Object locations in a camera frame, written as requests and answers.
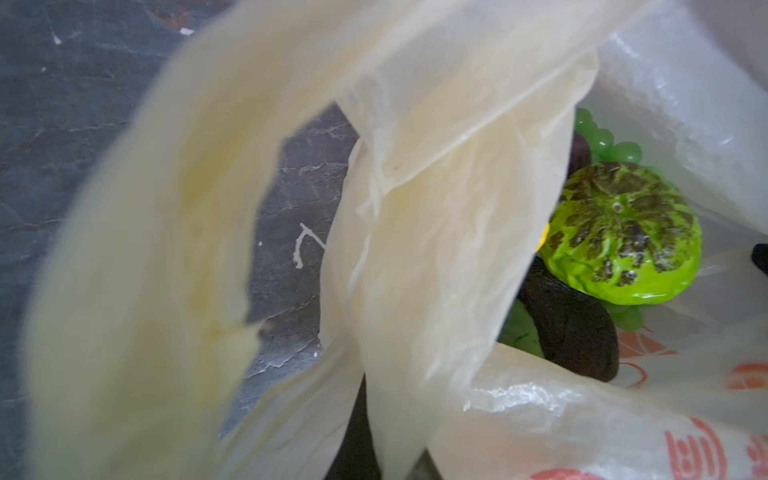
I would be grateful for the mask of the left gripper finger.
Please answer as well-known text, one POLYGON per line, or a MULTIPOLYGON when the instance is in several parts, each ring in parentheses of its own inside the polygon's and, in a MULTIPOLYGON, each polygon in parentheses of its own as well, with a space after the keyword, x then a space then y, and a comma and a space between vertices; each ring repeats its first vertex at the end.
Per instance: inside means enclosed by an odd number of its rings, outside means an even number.
POLYGON ((325 480, 379 480, 381 470, 376 460, 367 413, 366 378, 357 392, 349 422, 339 450, 325 480))

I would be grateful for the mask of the cream plastic shopping bag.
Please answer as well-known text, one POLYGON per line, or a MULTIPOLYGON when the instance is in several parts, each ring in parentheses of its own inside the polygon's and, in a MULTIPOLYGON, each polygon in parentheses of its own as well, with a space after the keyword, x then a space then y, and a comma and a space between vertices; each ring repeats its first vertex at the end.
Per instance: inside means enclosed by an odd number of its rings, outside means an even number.
POLYGON ((240 1, 167 63, 74 202, 24 322, 35 479, 324 479, 366 378, 380 479, 767 475, 763 1, 240 1), (357 133, 319 358, 225 419, 283 142, 357 133), (602 382, 497 342, 589 110, 675 185, 693 284, 615 305, 602 382))

